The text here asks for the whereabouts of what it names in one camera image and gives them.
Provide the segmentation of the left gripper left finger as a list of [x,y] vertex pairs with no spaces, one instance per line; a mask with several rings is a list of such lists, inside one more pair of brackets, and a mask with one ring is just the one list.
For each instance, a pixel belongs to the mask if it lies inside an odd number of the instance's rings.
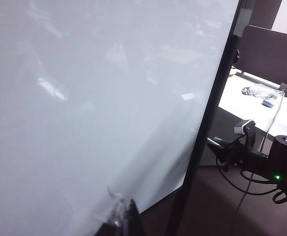
[[110,196],[110,205],[98,216],[98,219],[104,226],[107,236],[123,236],[127,232],[128,207],[121,193],[116,193],[107,187]]

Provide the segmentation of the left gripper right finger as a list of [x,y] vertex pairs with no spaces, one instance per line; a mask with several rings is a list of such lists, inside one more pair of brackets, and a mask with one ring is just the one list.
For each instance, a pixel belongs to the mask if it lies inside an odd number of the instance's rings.
[[144,226],[141,221],[140,213],[137,209],[135,201],[130,200],[126,216],[123,222],[123,235],[124,236],[143,236]]

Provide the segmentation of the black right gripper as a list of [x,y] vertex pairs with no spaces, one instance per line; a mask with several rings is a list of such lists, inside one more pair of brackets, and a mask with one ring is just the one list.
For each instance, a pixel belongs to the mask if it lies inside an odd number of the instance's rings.
[[242,170],[250,171],[262,177],[269,177],[273,174],[273,168],[270,164],[268,155],[265,155],[253,148],[243,148],[239,136],[234,141],[223,140],[215,137],[215,142],[208,142],[207,146],[221,162],[223,171],[227,172],[235,162]]

